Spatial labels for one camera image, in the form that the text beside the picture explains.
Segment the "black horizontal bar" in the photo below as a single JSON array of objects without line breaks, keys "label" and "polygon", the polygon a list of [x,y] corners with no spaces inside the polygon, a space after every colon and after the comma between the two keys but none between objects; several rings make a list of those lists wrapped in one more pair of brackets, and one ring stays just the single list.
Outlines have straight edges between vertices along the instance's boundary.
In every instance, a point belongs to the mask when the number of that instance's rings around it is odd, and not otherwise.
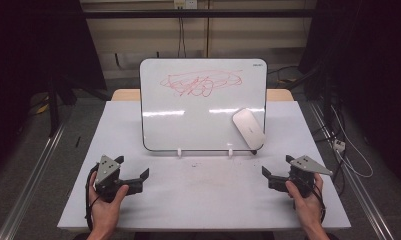
[{"label": "black horizontal bar", "polygon": [[319,15],[318,10],[89,10],[83,15],[89,19],[118,18],[302,18]]}]

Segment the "black metal stand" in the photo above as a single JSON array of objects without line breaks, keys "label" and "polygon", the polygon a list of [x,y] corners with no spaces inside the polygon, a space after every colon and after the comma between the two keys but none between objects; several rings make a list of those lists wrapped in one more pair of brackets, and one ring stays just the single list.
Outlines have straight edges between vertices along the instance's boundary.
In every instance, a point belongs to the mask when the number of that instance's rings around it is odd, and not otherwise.
[{"label": "black metal stand", "polygon": [[60,75],[51,74],[47,78],[48,86],[48,106],[50,110],[50,133],[49,136],[52,137],[58,132],[61,120],[59,117],[57,97],[60,97],[65,105],[75,105],[77,97],[73,92],[73,89],[82,89],[84,92],[102,100],[109,101],[111,99],[110,94],[101,92],[87,84],[82,83],[76,78]]}]

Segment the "aluminium floor rail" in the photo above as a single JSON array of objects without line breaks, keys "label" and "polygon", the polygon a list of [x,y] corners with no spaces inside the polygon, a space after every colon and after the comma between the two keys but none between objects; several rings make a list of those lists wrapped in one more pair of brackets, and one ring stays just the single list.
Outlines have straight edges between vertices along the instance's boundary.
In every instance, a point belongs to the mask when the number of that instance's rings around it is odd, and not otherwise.
[{"label": "aluminium floor rail", "polygon": [[[317,103],[310,103],[311,111],[313,112],[316,121],[320,125],[324,136],[328,139],[331,135],[331,131],[324,124],[323,111]],[[352,170],[351,163],[348,157],[343,157],[338,150],[333,149],[333,142],[327,140],[331,151],[335,154],[337,164],[340,166],[340,170],[344,173],[346,181],[349,183],[352,191],[354,192],[358,202],[368,219],[368,222],[372,226],[374,232],[379,240],[394,240],[394,237],[384,219],[381,211],[372,200],[361,179],[362,176],[356,174]]]},{"label": "aluminium floor rail", "polygon": [[0,240],[14,240],[19,226],[29,209],[35,191],[41,182],[41,179],[49,165],[49,162],[61,140],[65,123],[61,123],[54,134],[48,138],[48,141],[33,168],[29,179],[26,181],[23,190],[13,205],[11,211],[6,217],[5,222],[0,228]]}]

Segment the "white whiteboard eraser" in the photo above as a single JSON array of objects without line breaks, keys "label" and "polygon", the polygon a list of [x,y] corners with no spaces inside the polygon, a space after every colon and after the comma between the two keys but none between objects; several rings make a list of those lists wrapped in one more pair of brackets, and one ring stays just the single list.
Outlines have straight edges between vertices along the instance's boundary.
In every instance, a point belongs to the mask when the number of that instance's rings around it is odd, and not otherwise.
[{"label": "white whiteboard eraser", "polygon": [[249,109],[241,109],[233,115],[232,120],[251,150],[257,150],[263,146],[264,130]]}]

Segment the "person's left hand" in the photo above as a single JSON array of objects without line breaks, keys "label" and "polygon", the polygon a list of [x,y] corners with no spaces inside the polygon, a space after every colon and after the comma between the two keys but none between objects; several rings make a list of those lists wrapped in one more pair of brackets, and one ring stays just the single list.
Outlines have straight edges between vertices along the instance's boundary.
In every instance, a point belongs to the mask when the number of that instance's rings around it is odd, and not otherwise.
[{"label": "person's left hand", "polygon": [[129,189],[127,185],[123,185],[116,193],[111,203],[104,202],[95,192],[94,183],[97,172],[94,171],[89,184],[89,205],[92,209],[93,229],[115,230],[120,214],[120,206]]}]

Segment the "white whiteboard with black rim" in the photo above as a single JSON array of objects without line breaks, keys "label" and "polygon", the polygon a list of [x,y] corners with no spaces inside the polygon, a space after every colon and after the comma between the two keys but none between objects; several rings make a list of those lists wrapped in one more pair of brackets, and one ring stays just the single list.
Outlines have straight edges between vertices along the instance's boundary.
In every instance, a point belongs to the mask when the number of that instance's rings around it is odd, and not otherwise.
[{"label": "white whiteboard with black rim", "polygon": [[151,151],[251,151],[233,123],[249,109],[265,133],[262,59],[147,59],[140,64],[143,144]]}]

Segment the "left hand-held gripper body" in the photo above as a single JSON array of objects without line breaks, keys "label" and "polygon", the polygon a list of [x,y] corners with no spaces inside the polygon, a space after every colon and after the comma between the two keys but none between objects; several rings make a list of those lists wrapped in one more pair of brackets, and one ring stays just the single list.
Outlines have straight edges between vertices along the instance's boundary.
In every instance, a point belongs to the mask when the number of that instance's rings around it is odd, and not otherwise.
[{"label": "left hand-held gripper body", "polygon": [[98,164],[95,179],[95,191],[106,202],[112,202],[120,188],[119,174],[121,164],[114,160],[103,155]]}]

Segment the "person's right hand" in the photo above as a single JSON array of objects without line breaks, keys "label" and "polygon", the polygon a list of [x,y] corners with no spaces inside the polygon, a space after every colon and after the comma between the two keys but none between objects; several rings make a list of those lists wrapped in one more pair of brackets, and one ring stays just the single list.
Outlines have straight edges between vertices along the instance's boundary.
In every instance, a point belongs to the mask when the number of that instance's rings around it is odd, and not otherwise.
[{"label": "person's right hand", "polygon": [[291,181],[286,182],[286,187],[289,196],[294,199],[295,211],[302,229],[307,224],[319,223],[321,225],[321,203],[318,198],[312,195],[303,198],[298,188]]}]

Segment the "black curtain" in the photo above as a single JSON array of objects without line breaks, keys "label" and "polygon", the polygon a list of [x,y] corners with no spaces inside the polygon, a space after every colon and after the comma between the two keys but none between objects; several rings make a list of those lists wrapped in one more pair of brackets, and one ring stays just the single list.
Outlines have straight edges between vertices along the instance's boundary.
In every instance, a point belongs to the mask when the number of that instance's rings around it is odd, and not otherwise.
[{"label": "black curtain", "polygon": [[106,87],[80,0],[0,0],[0,166],[26,120],[31,97],[54,86]]},{"label": "black curtain", "polygon": [[333,76],[371,144],[401,181],[401,0],[316,0],[299,70],[331,50]]}]

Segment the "white wall socket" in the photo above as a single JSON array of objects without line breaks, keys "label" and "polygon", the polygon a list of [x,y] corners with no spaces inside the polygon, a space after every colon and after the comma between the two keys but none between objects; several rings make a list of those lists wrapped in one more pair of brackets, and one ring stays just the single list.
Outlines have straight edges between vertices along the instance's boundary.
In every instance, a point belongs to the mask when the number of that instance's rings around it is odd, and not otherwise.
[{"label": "white wall socket", "polygon": [[198,8],[197,0],[173,0],[174,8],[179,10],[194,10]]}]

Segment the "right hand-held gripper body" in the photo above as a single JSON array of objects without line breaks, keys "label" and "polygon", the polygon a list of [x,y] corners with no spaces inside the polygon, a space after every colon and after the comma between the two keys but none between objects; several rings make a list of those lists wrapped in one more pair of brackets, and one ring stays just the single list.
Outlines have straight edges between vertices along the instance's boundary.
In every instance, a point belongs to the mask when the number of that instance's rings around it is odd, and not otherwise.
[{"label": "right hand-held gripper body", "polygon": [[290,164],[289,180],[295,184],[303,198],[308,197],[314,189],[314,174],[332,176],[333,172],[309,156],[295,158]]}]

